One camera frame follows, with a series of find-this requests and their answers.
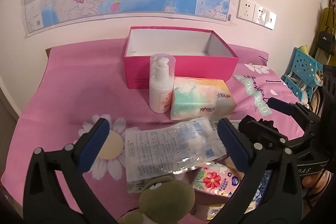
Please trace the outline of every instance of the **green plush toy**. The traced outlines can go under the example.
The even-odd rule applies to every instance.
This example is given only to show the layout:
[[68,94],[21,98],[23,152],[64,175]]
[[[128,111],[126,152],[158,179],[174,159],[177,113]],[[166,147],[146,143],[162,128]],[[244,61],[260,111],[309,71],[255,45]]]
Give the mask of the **green plush toy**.
[[120,224],[177,224],[193,208],[195,192],[191,185],[164,176],[146,184],[139,209],[123,215]]

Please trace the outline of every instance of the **red flower print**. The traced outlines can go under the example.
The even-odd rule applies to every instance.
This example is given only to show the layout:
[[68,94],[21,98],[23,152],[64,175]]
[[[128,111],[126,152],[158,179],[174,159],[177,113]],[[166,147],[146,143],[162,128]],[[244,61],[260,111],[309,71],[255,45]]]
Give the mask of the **red flower print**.
[[221,176],[217,175],[216,172],[208,173],[208,176],[203,179],[205,187],[215,189],[220,186]]

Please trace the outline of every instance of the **white daisy print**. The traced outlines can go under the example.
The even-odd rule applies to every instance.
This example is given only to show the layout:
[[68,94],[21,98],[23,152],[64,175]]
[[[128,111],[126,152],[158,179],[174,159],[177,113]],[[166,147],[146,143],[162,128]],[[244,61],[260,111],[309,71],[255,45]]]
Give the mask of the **white daisy print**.
[[[126,121],[124,118],[119,118],[112,123],[111,116],[93,115],[92,121],[95,124],[99,118],[105,118],[110,124],[110,133],[101,148],[97,158],[95,159],[90,172],[92,177],[96,180],[100,180],[105,175],[106,171],[115,179],[120,180],[123,175],[122,166],[125,166],[125,128]],[[79,136],[90,131],[93,124],[84,122],[83,129],[78,131]]]
[[244,64],[246,67],[248,67],[249,70],[255,71],[257,73],[261,74],[269,74],[269,68],[266,66],[262,65],[253,65],[252,63],[250,64]]

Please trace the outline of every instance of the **tissue pack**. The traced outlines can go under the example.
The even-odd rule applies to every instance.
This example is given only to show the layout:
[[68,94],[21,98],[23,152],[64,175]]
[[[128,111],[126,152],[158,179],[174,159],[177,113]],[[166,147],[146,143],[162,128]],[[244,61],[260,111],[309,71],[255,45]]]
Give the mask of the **tissue pack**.
[[211,195],[231,197],[238,188],[240,179],[235,170],[217,162],[202,167],[193,182],[197,191]]
[[236,103],[223,80],[175,77],[170,118],[183,121],[199,117],[220,120]]

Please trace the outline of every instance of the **black handbag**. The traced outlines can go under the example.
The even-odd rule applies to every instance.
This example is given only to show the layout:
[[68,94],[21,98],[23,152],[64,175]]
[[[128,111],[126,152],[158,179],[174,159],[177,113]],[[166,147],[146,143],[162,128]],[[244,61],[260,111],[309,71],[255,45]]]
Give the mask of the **black handbag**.
[[328,53],[331,56],[334,56],[336,39],[333,33],[327,32],[328,28],[332,32],[332,29],[330,27],[327,27],[325,31],[320,32],[316,45],[322,51]]

